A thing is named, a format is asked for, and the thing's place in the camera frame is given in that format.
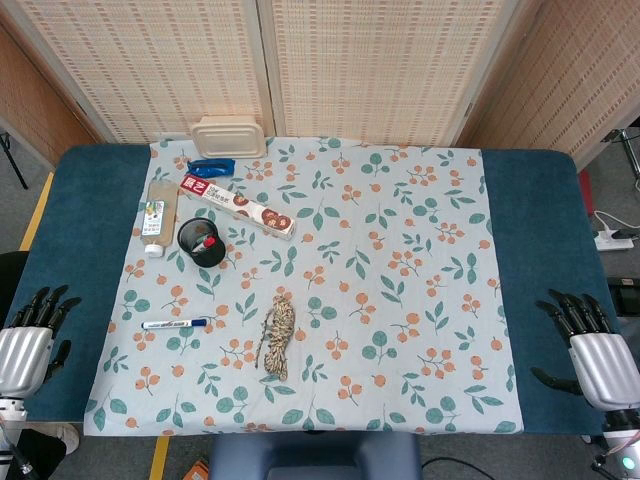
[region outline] plastic food container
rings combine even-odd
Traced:
[[[262,127],[250,115],[202,117],[191,126],[191,136],[204,158],[258,158],[267,153]]]

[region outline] blue object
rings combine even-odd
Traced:
[[[544,150],[483,150],[482,158],[525,431],[599,435],[601,412],[530,371],[576,378],[553,321],[535,307],[536,300],[554,302],[549,288],[593,296],[618,330],[575,165]]]
[[[551,300],[548,288],[590,293],[615,323],[573,162],[540,150],[482,154],[525,431],[600,433],[602,416],[584,399],[543,386],[529,371],[575,378],[552,321],[534,305]],[[9,318],[44,285],[69,284],[82,303],[58,334],[73,342],[65,367],[26,401],[32,421],[83,419],[149,158],[148,146],[95,145],[60,161]]]
[[[187,171],[200,178],[222,177],[233,175],[235,164],[231,158],[206,158],[187,162]]]
[[[419,480],[418,436],[402,432],[214,435],[209,479]]]

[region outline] yellow tape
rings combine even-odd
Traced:
[[[31,221],[29,222],[27,231],[25,232],[24,237],[22,237],[20,250],[23,252],[26,252],[31,248],[31,244],[33,243],[33,237],[36,236],[38,225],[40,225],[40,220],[42,220],[42,213],[44,212],[44,206],[47,204],[47,198],[49,198],[49,190],[51,190],[52,181],[53,181],[53,173],[49,173],[49,176],[47,177],[47,180],[44,183],[44,187],[42,187],[40,198],[38,199],[36,209],[33,211],[33,215],[31,216]]]
[[[158,437],[156,440],[156,450],[153,453],[153,463],[151,463],[149,480],[162,480],[164,463],[167,460],[167,451],[169,450],[170,438],[171,437]]]

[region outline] floral tablecloth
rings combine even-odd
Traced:
[[[215,180],[295,218],[291,241],[181,194],[175,232],[210,218],[225,260],[199,268],[175,241],[148,259],[139,207],[85,433],[520,431],[481,152],[337,138],[268,151]],[[198,158],[191,141],[152,144],[141,202]],[[296,310],[284,382],[253,365],[278,294]],[[172,318],[208,323],[140,328]]]

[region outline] rope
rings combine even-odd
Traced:
[[[258,368],[260,349],[267,336],[267,324],[272,317],[271,332],[269,334],[269,351],[264,356],[264,369],[271,374],[277,374],[281,381],[287,379],[287,357],[284,351],[293,334],[295,324],[295,312],[293,306],[283,296],[278,296],[273,301],[273,308],[267,312],[262,323],[262,338],[258,344],[255,366]]]

